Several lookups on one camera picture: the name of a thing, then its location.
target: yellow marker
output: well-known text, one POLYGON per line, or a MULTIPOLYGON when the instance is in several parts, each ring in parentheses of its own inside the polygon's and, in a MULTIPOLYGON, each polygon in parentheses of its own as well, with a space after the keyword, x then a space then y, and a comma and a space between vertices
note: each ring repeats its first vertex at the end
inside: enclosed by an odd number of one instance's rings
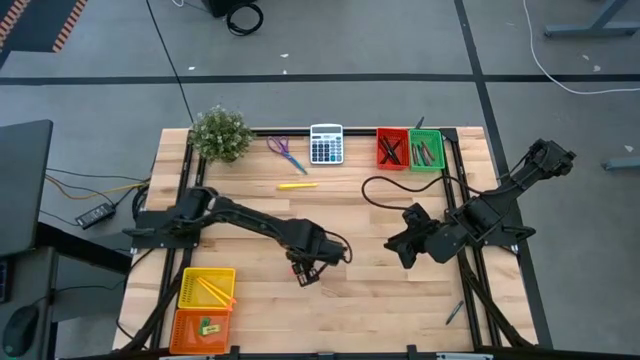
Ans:
POLYGON ((318 184, 316 184, 316 183, 280 184, 280 185, 278 185, 278 190, 300 189, 300 188, 316 187, 316 186, 318 186, 318 184))
POLYGON ((232 303, 237 303, 236 299, 232 298, 231 296, 227 295, 224 291, 220 290, 217 286, 213 285, 212 283, 208 282, 205 278, 198 278, 198 282, 200 282, 200 284, 204 287, 207 288, 207 290, 211 291, 214 290, 216 292, 218 292, 218 295, 223 296, 224 298, 226 298, 227 300, 231 300, 232 303))
POLYGON ((205 281, 202 278, 196 278, 196 280, 198 280, 200 285, 202 285, 202 287, 204 287, 209 292, 209 294, 213 295, 216 299, 218 299, 218 301, 220 301, 222 303, 222 305, 227 306, 227 307, 229 306, 229 304, 227 304, 227 302, 224 301, 220 297, 220 295, 218 295, 213 289, 209 288, 209 282, 205 281))

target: green container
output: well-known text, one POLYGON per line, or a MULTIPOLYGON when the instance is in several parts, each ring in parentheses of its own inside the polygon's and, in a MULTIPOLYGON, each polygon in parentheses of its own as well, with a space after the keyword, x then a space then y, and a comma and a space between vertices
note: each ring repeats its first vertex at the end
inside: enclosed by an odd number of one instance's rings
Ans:
POLYGON ((442 134, 438 130, 409 130, 409 143, 411 148, 409 149, 409 158, 411 159, 411 171, 434 171, 444 169, 444 156, 442 147, 442 134), (425 143, 431 151, 435 160, 429 158, 431 165, 425 165, 420 156, 420 148, 422 143, 425 143), (416 164, 413 160, 413 145, 418 149, 418 160, 416 164))

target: orange basket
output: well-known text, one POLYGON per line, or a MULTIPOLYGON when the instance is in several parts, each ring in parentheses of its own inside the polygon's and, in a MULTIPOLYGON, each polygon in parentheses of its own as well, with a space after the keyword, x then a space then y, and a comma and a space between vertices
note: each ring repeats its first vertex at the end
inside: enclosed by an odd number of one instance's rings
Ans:
POLYGON ((169 352, 173 355, 215 355, 227 352, 229 343, 228 310, 189 310, 176 311, 173 320, 173 332, 169 352), (218 332, 202 335, 203 320, 209 320, 211 325, 219 325, 218 332))

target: power adapter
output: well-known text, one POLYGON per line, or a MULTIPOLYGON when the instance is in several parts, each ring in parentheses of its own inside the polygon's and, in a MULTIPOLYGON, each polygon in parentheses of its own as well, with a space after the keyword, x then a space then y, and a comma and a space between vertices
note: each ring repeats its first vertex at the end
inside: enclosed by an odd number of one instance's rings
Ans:
POLYGON ((99 222, 112 218, 115 214, 115 207, 104 203, 78 216, 76 222, 82 227, 82 230, 87 230, 99 222))

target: white cable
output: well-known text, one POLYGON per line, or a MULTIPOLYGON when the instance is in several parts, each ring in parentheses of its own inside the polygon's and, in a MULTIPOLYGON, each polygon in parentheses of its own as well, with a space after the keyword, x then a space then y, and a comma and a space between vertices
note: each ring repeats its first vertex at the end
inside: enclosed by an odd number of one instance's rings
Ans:
POLYGON ((536 65, 538 65, 538 68, 540 69, 540 71, 542 71, 549 78, 549 80, 553 81, 554 83, 556 83, 556 85, 560 86, 564 90, 576 95, 599 95, 599 94, 608 94, 608 93, 614 93, 614 92, 640 91, 640 88, 609 89, 609 90, 601 90, 601 91, 578 91, 578 90, 569 89, 568 87, 564 86, 561 82, 554 79, 553 76, 549 75, 549 73, 542 67, 542 65, 540 64, 540 61, 538 61, 536 52, 533 49, 533 28, 531 26, 531 18, 529 17, 529 9, 527 8, 527 0, 522 0, 522 5, 524 6, 524 13, 527 15, 527 24, 529 25, 529 43, 531 45, 531 55, 533 55, 533 60, 536 62, 536 65))

